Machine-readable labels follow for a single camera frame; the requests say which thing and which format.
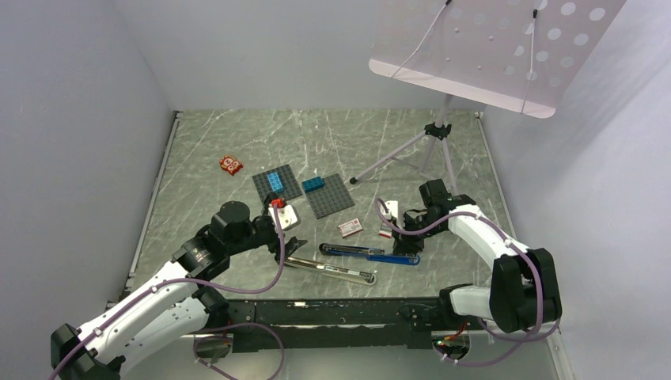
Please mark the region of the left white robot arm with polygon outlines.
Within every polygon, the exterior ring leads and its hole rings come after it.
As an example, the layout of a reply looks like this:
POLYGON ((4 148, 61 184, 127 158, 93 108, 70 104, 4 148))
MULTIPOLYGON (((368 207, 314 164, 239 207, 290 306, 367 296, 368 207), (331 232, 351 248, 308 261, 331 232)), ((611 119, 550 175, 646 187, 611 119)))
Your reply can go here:
POLYGON ((209 223, 187 240, 149 280, 111 309, 78 327, 51 334, 52 379, 120 379, 147 357, 181 336, 221 330, 228 319, 225 287, 213 282, 238 253, 267 246, 279 264, 304 245, 285 231, 298 213, 269 200, 251 218, 239 201, 224 203, 209 223))

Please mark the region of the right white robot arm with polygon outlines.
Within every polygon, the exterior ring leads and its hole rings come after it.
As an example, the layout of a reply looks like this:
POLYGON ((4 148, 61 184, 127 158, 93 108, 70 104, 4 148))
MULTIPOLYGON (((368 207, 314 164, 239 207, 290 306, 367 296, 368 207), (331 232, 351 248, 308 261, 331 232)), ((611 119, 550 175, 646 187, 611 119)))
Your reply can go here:
POLYGON ((505 333, 537 331, 563 314, 554 259, 532 249, 490 220, 470 196, 453 195, 442 180, 419 187, 423 208, 404 213, 402 227, 389 222, 402 253, 419 251, 423 242, 450 232, 467 243, 491 270, 489 287, 460 284, 438 295, 436 318, 447 329, 469 317, 493 321, 505 333))

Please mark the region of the beige silver stapler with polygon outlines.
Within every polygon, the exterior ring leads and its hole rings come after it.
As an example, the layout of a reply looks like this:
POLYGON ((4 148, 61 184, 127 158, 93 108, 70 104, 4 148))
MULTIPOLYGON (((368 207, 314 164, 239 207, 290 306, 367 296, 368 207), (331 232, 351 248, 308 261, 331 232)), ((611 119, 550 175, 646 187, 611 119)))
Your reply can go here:
POLYGON ((320 261, 289 256, 284 260, 284 264, 292 268, 300 268, 316 272, 323 276, 332 277, 350 283, 357 283, 365 286, 373 286, 377 283, 377 277, 374 273, 356 271, 354 269, 327 264, 320 261))

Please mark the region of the red white staple box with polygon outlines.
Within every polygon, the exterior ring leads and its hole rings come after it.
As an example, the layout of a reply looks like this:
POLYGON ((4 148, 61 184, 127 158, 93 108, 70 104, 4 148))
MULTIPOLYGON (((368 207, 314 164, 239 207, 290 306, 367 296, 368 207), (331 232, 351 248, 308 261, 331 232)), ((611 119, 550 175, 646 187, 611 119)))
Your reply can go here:
POLYGON ((352 235, 355 235, 363 231, 362 224, 358 218, 354 218, 350 221, 344 222, 338 225, 338 230, 342 238, 348 238, 352 235))

